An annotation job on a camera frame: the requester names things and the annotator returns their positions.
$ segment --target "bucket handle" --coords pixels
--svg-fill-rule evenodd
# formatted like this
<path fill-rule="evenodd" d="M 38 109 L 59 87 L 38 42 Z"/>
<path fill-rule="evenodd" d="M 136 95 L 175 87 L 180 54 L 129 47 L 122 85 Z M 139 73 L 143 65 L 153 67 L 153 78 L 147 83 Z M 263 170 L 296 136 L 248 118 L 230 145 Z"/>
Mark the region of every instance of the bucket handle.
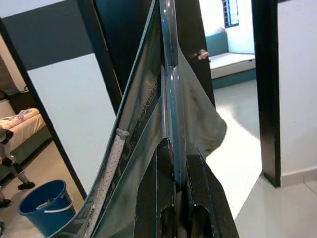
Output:
<path fill-rule="evenodd" d="M 74 199 L 70 193 L 68 195 L 70 197 L 71 203 L 67 207 L 57 209 L 57 210 L 45 210 L 44 213 L 58 213 L 58 212 L 64 212 L 64 211 L 67 211 L 68 209 L 70 209 L 73 206 Z"/>

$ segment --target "grey cloth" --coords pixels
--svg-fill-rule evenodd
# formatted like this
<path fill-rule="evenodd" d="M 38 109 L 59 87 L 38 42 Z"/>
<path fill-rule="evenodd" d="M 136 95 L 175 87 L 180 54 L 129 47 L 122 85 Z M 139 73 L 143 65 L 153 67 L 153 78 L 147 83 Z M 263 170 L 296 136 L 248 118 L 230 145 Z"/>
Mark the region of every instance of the grey cloth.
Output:
<path fill-rule="evenodd" d="M 97 196 L 96 188 L 104 179 L 102 174 L 118 128 L 128 136 L 91 237 L 133 237 L 138 187 L 156 146 L 163 139 L 160 74 L 164 56 L 161 44 L 159 4 L 153 0 L 110 144 L 93 188 L 76 217 L 52 237 L 84 236 Z M 220 146 L 226 124 L 209 101 L 181 49 L 178 51 L 186 139 L 206 157 Z"/>

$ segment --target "bed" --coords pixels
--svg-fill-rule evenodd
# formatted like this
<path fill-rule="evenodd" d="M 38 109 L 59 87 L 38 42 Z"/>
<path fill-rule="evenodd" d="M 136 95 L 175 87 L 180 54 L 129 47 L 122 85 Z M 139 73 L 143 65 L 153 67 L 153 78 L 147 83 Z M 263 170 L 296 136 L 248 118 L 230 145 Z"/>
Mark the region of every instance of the bed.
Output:
<path fill-rule="evenodd" d="M 22 110 L 17 115 L 1 118 L 0 126 L 14 133 L 13 138 L 6 146 L 9 147 L 19 163 L 22 163 L 51 137 L 39 110 L 36 108 Z M 9 173 L 8 168 L 0 166 L 0 181 Z"/>

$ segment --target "blue bucket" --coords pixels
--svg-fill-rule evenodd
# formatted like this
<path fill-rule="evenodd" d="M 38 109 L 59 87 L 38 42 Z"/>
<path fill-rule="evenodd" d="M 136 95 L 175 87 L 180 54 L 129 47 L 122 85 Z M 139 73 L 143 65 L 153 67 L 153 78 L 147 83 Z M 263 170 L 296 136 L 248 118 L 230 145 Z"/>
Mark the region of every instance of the blue bucket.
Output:
<path fill-rule="evenodd" d="M 48 182 L 31 192 L 20 203 L 19 213 L 26 216 L 46 237 L 76 214 L 63 180 Z"/>

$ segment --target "window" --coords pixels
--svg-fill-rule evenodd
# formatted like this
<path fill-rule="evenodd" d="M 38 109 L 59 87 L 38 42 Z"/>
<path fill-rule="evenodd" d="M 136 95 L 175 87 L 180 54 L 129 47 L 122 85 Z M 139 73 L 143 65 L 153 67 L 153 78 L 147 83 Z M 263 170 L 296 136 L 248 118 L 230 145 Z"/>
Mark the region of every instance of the window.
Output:
<path fill-rule="evenodd" d="M 238 26 L 239 18 L 237 0 L 222 0 L 222 2 L 225 28 Z"/>

